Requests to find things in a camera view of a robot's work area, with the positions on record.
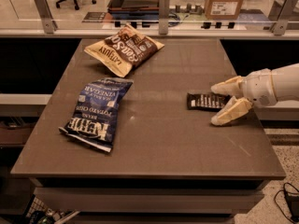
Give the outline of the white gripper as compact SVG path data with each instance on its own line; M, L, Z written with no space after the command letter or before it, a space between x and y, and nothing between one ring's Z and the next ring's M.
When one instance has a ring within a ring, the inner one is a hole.
M252 109L252 104L256 107L265 107L278 102L270 69L251 72L244 78L232 77L213 85L211 91L215 94L233 96L224 108L212 117L211 123L215 126L226 125L245 116Z

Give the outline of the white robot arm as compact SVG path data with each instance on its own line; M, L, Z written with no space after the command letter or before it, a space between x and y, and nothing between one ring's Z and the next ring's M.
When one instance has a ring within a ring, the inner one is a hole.
M253 71L247 76L232 77L211 87L215 94L230 96L228 103L212 119L222 126L245 116L253 107L276 105L281 101L299 100L299 64L277 69Z

